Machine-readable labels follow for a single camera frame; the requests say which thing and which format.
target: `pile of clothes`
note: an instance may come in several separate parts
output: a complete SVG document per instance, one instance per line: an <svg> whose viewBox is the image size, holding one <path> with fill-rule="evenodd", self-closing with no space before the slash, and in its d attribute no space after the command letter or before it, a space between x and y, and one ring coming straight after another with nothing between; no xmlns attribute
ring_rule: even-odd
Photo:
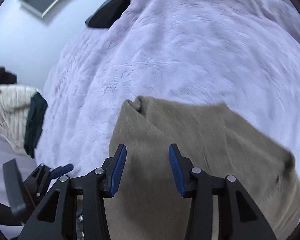
<svg viewBox="0 0 300 240"><path fill-rule="evenodd" d="M16 82L15 75L0 68L0 135L17 154L34 158L48 104L38 89Z"/></svg>

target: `cream knit sweater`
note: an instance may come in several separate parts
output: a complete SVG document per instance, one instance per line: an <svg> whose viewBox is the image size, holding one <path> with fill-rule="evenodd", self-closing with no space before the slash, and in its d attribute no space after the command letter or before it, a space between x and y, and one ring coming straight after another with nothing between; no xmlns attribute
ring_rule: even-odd
<svg viewBox="0 0 300 240"><path fill-rule="evenodd" d="M32 96L39 90L22 85L0 85L0 134L13 150L25 154L24 137Z"/></svg>

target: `silver screw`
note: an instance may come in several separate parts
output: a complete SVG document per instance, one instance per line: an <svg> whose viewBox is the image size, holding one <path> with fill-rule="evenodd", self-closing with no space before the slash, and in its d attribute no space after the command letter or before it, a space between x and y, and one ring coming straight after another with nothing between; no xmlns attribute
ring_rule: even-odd
<svg viewBox="0 0 300 240"><path fill-rule="evenodd" d="M62 175L62 176L59 178L59 180L60 180L61 182L65 182L65 181L68 180L68 176L67 176L67 175Z"/></svg>
<svg viewBox="0 0 300 240"><path fill-rule="evenodd" d="M200 169L200 168L194 167L194 168L192 168L191 171L192 171L193 173L195 173L195 174L199 174L199 173L201 172L201 169Z"/></svg>
<svg viewBox="0 0 300 240"><path fill-rule="evenodd" d="M94 173L95 174L102 174L104 172L104 169L103 168L96 168L95 170L94 170Z"/></svg>
<svg viewBox="0 0 300 240"><path fill-rule="evenodd" d="M229 180L230 182L235 182L235 181L236 181L236 178L235 178L235 176L233 176L233 175L229 175L229 176L227 177L227 180Z"/></svg>

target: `white blanket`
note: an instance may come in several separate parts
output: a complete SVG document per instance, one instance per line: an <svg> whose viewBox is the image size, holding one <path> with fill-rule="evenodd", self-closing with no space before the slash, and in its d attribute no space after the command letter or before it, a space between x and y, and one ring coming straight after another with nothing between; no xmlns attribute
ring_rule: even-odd
<svg viewBox="0 0 300 240"><path fill-rule="evenodd" d="M131 0L109 30L85 29L45 85L37 162L73 163L73 176L99 167L137 95L225 101L290 149L300 176L300 15L289 0Z"/></svg>

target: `brown cloth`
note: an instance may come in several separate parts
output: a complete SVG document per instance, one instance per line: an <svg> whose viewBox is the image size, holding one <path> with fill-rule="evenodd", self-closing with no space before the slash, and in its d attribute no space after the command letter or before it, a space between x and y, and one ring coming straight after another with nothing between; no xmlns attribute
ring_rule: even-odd
<svg viewBox="0 0 300 240"><path fill-rule="evenodd" d="M293 155L225 104L184 105L150 97L125 101L110 155L120 143L127 146L121 184L113 199L105 199L112 240L184 239L191 200L177 192L168 158L171 143L208 174L235 175L278 240L298 224L300 182ZM215 203L212 239L218 237Z"/></svg>

